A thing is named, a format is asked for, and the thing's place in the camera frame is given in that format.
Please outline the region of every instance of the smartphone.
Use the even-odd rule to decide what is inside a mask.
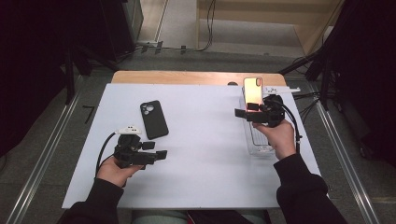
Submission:
[[[244,79],[245,106],[248,111],[248,103],[262,104],[262,78],[247,77]]]
[[[163,109],[158,100],[141,104],[140,112],[149,140],[169,134]]]

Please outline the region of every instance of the floor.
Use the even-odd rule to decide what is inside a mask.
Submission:
[[[206,45],[208,32],[205,29],[205,20],[200,21],[200,27],[204,27],[200,41],[197,42],[196,39],[196,19],[192,16],[196,7],[195,0],[144,0],[141,2],[145,13],[145,23],[139,36],[139,44],[156,46],[158,42],[163,41],[164,47],[176,49],[181,46],[202,48]],[[324,40],[330,31],[331,28],[323,36]],[[166,50],[158,57],[153,53],[139,54],[131,61],[125,60],[120,66],[123,69],[134,70],[202,70],[205,69],[205,64],[202,62],[205,62],[210,63],[207,69],[212,70],[260,72],[264,65],[266,72],[275,72],[279,66],[282,67],[292,63],[295,58],[305,56],[292,26],[257,22],[214,21],[213,43],[205,52],[187,55],[181,59],[179,53]],[[239,55],[241,63],[227,62],[228,59],[235,60],[235,53]],[[304,70],[305,68],[302,67],[299,72],[304,72]],[[16,203],[18,196],[21,196],[21,188],[30,180],[31,173],[36,168],[36,162],[41,160],[42,151],[35,150],[35,148],[44,148],[44,150],[49,148],[47,140],[37,141],[38,138],[54,138],[58,141],[56,152],[53,152],[53,155],[50,154],[51,159],[42,167],[42,169],[47,169],[47,172],[38,177],[37,181],[39,183],[41,181],[40,185],[31,190],[35,197],[30,199],[28,197],[24,205],[21,205],[21,217],[14,218],[17,221],[10,223],[54,223],[62,214],[60,207],[92,122],[92,120],[86,122],[89,114],[86,107],[98,105],[104,86],[111,80],[108,74],[111,74],[111,71],[99,67],[92,77],[77,79],[77,87],[81,89],[80,94],[83,97],[74,105],[76,109],[73,116],[66,118],[68,125],[60,128],[65,133],[74,134],[64,134],[58,139],[57,136],[53,136],[53,127],[57,127],[59,116],[63,115],[67,109],[62,103],[65,92],[61,92],[37,120],[35,127],[22,143],[7,155],[7,160],[5,157],[1,158],[0,168],[2,164],[5,166],[0,172],[0,186],[2,186],[0,201],[2,201],[2,207],[7,209],[3,210],[6,212],[0,213],[0,222],[5,223],[9,218],[11,208],[14,207],[11,205]],[[287,75],[286,80],[291,87],[302,87],[305,91],[314,91],[312,89],[317,86],[316,83],[306,82],[298,72]],[[299,102],[299,108],[307,107],[312,100],[305,99]],[[326,123],[335,124],[335,129],[327,127]],[[319,169],[330,183],[332,190],[329,194],[332,201],[348,217],[348,221],[350,223],[394,223],[396,169],[382,161],[368,161],[361,157],[359,144],[351,134],[347,121],[332,104],[328,112],[323,112],[318,105],[317,109],[309,115],[305,128],[308,136],[317,138],[312,138],[310,141],[315,148],[314,153],[318,154]],[[367,196],[368,203],[359,196]],[[119,213],[121,223],[127,223],[124,220],[130,218],[130,212],[121,209]],[[271,210],[270,216],[273,223],[284,223],[279,210]]]

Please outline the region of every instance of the person's right hand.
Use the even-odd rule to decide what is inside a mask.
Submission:
[[[276,157],[280,160],[296,153],[294,145],[294,129],[291,124],[283,119],[275,128],[253,123],[253,127],[265,134],[268,142],[276,151]]]

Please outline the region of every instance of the black device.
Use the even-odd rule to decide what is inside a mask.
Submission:
[[[158,100],[141,104],[140,112],[149,140],[169,134],[163,109]]]
[[[255,123],[267,123],[269,127],[277,126],[285,118],[283,100],[279,95],[269,95],[263,104],[247,103],[247,109],[235,109],[235,116]]]
[[[148,150],[154,149],[154,147],[155,142],[142,143],[140,142],[140,137],[136,134],[122,134],[114,147],[114,157],[119,160],[120,168],[125,168],[129,165],[144,165],[142,168],[144,170],[147,164],[152,165],[155,161],[166,159],[166,150],[156,152],[139,151],[139,149]]]

